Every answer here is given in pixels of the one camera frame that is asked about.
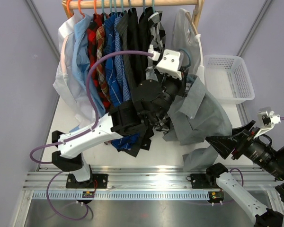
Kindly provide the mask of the grey-blue plastic hanger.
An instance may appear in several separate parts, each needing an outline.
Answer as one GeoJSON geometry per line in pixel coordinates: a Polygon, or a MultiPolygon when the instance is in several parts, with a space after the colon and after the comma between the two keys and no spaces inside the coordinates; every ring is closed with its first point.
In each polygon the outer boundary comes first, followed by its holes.
{"type": "Polygon", "coordinates": [[[191,66],[191,64],[192,64],[191,54],[186,49],[183,49],[183,48],[180,48],[178,51],[179,52],[183,52],[186,55],[187,59],[188,59],[188,64],[183,65],[182,68],[184,68],[184,69],[189,68],[191,66]]]}

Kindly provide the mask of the grey button shirt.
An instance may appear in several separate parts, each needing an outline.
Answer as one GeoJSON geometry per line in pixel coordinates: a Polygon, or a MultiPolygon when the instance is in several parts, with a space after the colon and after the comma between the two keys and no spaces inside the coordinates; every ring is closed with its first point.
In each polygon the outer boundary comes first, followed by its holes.
{"type": "Polygon", "coordinates": [[[190,74],[187,83],[186,96],[176,96],[170,106],[171,128],[164,140],[185,146],[202,143],[207,137],[231,135],[232,124],[225,110],[200,78],[190,74]]]}

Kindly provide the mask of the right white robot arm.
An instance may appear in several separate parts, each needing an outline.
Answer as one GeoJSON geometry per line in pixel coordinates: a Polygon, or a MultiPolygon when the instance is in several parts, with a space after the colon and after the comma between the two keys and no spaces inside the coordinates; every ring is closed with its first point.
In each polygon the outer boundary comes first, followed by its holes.
{"type": "Polygon", "coordinates": [[[245,156],[256,164],[255,170],[248,170],[247,186],[237,182],[230,170],[221,163],[206,169],[205,181],[210,187],[219,188],[245,211],[256,227],[284,227],[284,146],[278,151],[272,147],[272,139],[266,133],[283,118],[264,117],[261,127],[254,127],[254,121],[232,130],[230,136],[207,137],[206,141],[226,159],[237,160],[245,156]],[[248,190],[274,187],[275,195],[283,211],[273,210],[252,196],[248,190]]]}

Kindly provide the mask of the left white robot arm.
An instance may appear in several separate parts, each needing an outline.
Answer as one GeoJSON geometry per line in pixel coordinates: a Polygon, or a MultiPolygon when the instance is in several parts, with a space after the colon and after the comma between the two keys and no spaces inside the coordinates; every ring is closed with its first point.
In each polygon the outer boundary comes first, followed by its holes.
{"type": "Polygon", "coordinates": [[[57,151],[52,153],[52,163],[64,172],[71,173],[80,187],[92,185],[90,166],[83,157],[83,151],[98,144],[140,134],[148,130],[169,130],[168,110],[176,96],[183,96],[187,73],[181,72],[175,79],[164,74],[161,81],[148,79],[131,91],[129,101],[113,107],[99,119],[96,125],[88,125],[72,133],[54,131],[57,151]]]}

